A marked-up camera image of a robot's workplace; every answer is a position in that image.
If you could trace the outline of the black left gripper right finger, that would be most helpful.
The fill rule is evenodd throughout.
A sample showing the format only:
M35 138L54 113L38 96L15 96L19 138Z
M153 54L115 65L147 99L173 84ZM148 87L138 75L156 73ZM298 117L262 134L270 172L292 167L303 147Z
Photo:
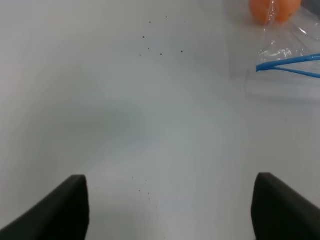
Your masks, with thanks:
M257 240L320 238L320 208L268 172L256 177L251 220Z

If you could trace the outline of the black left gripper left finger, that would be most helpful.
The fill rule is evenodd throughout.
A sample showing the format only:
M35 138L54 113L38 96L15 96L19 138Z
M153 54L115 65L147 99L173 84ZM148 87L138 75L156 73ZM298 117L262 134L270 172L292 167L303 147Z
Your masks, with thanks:
M90 224L85 175L72 175L0 230L2 240L84 240Z

